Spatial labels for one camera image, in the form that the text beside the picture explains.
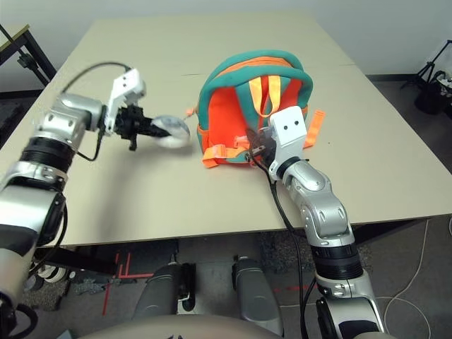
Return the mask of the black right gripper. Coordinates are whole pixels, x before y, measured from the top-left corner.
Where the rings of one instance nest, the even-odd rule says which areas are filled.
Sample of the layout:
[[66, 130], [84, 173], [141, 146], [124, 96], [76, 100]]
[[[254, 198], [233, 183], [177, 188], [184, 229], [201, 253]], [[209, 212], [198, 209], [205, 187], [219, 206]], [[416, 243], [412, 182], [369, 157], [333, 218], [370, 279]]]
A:
[[259, 131], [246, 129], [249, 145], [248, 156], [256, 157], [263, 165], [270, 165], [275, 159], [276, 141], [273, 139], [273, 129], [263, 127]]

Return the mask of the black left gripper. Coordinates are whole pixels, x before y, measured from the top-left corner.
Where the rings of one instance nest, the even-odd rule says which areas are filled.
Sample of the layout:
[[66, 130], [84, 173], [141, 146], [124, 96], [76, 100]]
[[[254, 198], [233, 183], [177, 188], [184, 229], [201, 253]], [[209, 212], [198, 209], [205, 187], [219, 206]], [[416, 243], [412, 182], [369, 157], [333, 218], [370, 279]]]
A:
[[153, 138], [165, 138], [170, 135], [167, 130], [160, 128], [158, 118], [145, 117], [143, 108], [136, 105], [128, 105], [119, 109], [114, 131], [121, 136], [121, 139], [130, 142], [129, 150], [137, 149], [137, 135], [142, 133]]

